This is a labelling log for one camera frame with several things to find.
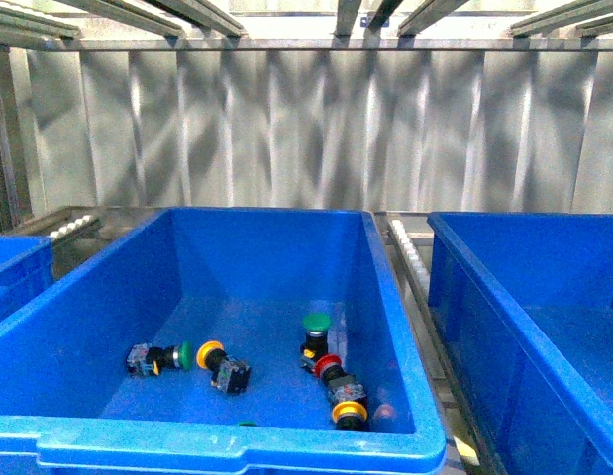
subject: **metal ceiling beam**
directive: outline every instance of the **metal ceiling beam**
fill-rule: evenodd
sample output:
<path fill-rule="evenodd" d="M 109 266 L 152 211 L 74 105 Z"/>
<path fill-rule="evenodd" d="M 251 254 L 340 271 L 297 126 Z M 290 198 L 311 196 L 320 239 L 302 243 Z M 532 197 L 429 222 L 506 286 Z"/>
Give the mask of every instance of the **metal ceiling beam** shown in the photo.
<path fill-rule="evenodd" d="M 124 0 L 58 0 L 61 3 L 79 8 L 101 17 L 110 18 L 147 32 L 156 33 L 165 37 L 178 37 L 183 30 L 177 23 L 165 17 L 136 7 Z"/>
<path fill-rule="evenodd" d="M 50 37 L 77 38 L 79 28 L 37 10 L 0 1 L 0 25 Z"/>
<path fill-rule="evenodd" d="M 209 27 L 228 37 L 240 37 L 245 32 L 245 27 L 240 22 L 207 0 L 146 1 L 192 25 Z"/>
<path fill-rule="evenodd" d="M 613 13 L 613 0 L 578 0 L 511 25 L 511 35 L 521 37 L 547 33 L 610 13 Z"/>
<path fill-rule="evenodd" d="M 398 36 L 414 36 L 446 17 L 468 0 L 425 0 L 423 4 L 407 17 L 398 27 Z"/>
<path fill-rule="evenodd" d="M 613 33 L 613 15 L 594 20 L 593 22 L 581 23 L 576 26 L 576 31 L 582 37 L 596 37 L 606 33 Z"/>
<path fill-rule="evenodd" d="M 367 27 L 371 30 L 378 30 L 381 28 L 401 3 L 403 3 L 403 0 L 382 0 Z"/>
<path fill-rule="evenodd" d="M 337 3 L 337 27 L 335 28 L 335 35 L 345 37 L 353 32 L 353 26 L 355 25 L 360 6 L 361 0 L 339 0 Z"/>
<path fill-rule="evenodd" d="M 0 25 L 0 45 L 39 51 L 44 51 L 48 47 L 46 40 L 40 35 L 3 25 Z"/>

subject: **blue plastic bin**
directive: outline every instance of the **blue plastic bin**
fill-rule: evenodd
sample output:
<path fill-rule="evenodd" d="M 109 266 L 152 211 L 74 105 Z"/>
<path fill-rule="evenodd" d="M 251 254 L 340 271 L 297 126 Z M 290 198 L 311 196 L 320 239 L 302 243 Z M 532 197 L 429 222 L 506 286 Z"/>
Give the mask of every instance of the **blue plastic bin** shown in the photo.
<path fill-rule="evenodd" d="M 510 474 L 613 474 L 613 216 L 438 213 L 429 304 Z"/>
<path fill-rule="evenodd" d="M 334 431 L 299 367 L 311 312 L 332 317 L 370 433 Z M 133 344 L 185 339 L 247 360 L 247 392 L 218 392 L 198 367 L 127 374 Z M 436 473 L 445 448 L 367 213 L 167 210 L 0 325 L 3 474 Z"/>
<path fill-rule="evenodd" d="M 0 237 L 0 322 L 52 283 L 48 237 Z"/>

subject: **metal frame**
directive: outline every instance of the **metal frame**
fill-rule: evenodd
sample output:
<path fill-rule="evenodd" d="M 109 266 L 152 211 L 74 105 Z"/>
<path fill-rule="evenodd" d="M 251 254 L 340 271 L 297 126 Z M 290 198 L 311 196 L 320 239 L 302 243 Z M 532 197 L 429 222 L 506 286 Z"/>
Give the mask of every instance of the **metal frame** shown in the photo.
<path fill-rule="evenodd" d="M 0 47 L 0 231 L 32 216 L 9 52 Z"/>
<path fill-rule="evenodd" d="M 71 7 L 80 8 L 88 12 L 96 13 L 102 17 L 116 20 L 148 32 L 156 33 L 165 37 L 177 37 L 183 33 L 183 28 L 177 23 L 167 20 L 165 17 L 156 15 L 141 9 L 124 0 L 59 0 Z"/>
<path fill-rule="evenodd" d="M 382 0 L 367 27 L 373 31 L 381 28 L 401 3 L 403 0 Z"/>
<path fill-rule="evenodd" d="M 398 35 L 400 37 L 418 35 L 466 2 L 468 0 L 425 0 L 416 11 L 403 20 L 398 27 Z"/>
<path fill-rule="evenodd" d="M 576 31 L 582 37 L 596 37 L 613 33 L 613 15 L 592 22 L 581 23 L 576 26 Z"/>
<path fill-rule="evenodd" d="M 175 40 L 48 40 L 44 51 L 268 51 L 268 50 L 384 50 L 384 51 L 613 51 L 613 40 L 599 39 L 501 39 L 501 40 L 431 40 L 402 37 L 329 40 L 251 40 L 248 38 Z"/>
<path fill-rule="evenodd" d="M 345 37 L 353 32 L 353 26 L 355 25 L 360 6 L 361 0 L 339 0 L 337 4 L 335 35 Z"/>
<path fill-rule="evenodd" d="M 412 213 L 401 213 L 395 214 L 391 216 L 390 213 L 385 213 L 385 216 L 388 218 L 387 225 L 390 236 L 394 235 L 391 220 L 393 218 L 403 219 L 407 216 L 418 216 L 418 214 Z M 477 455 L 480 459 L 481 466 L 483 467 L 483 473 L 496 474 L 496 475 L 507 475 L 506 468 L 502 463 L 495 447 L 490 441 L 490 437 L 487 437 L 477 423 L 474 412 L 471 408 L 471 404 L 461 390 L 460 385 L 458 383 L 458 378 L 456 377 L 456 373 L 454 372 L 454 368 L 451 364 L 450 358 L 448 356 L 448 352 L 446 347 L 443 345 L 443 342 L 438 334 L 436 326 L 434 325 L 434 320 L 431 315 L 431 311 L 429 309 L 429 305 L 427 303 L 427 298 L 425 297 L 423 287 L 421 285 L 420 280 L 418 279 L 417 273 L 412 268 L 409 260 L 406 258 L 405 250 L 401 248 L 397 239 L 391 239 L 394 248 L 396 249 L 396 255 L 398 261 L 403 266 L 405 271 L 405 276 L 407 278 L 407 283 L 409 284 L 414 297 L 416 299 L 416 303 L 420 310 L 422 316 L 422 322 L 418 322 L 417 325 L 423 326 L 423 328 L 427 331 L 431 339 L 432 346 L 436 350 L 438 355 L 438 359 L 445 373 L 447 382 L 449 384 L 449 388 L 455 398 L 455 403 L 457 408 L 459 409 L 461 415 L 463 416 L 467 427 L 471 431 L 471 435 L 473 436 L 473 440 L 475 442 L 477 448 Z"/>
<path fill-rule="evenodd" d="M 3 0 L 0 0 L 0 25 L 51 37 L 75 38 L 80 35 L 80 30 L 75 25 L 61 22 L 44 12 Z"/>
<path fill-rule="evenodd" d="M 240 37 L 245 32 L 231 15 L 207 0 L 147 0 L 150 4 L 197 27 L 208 27 L 229 37 Z"/>
<path fill-rule="evenodd" d="M 528 36 L 613 13 L 613 0 L 577 0 L 511 25 L 511 35 Z"/>

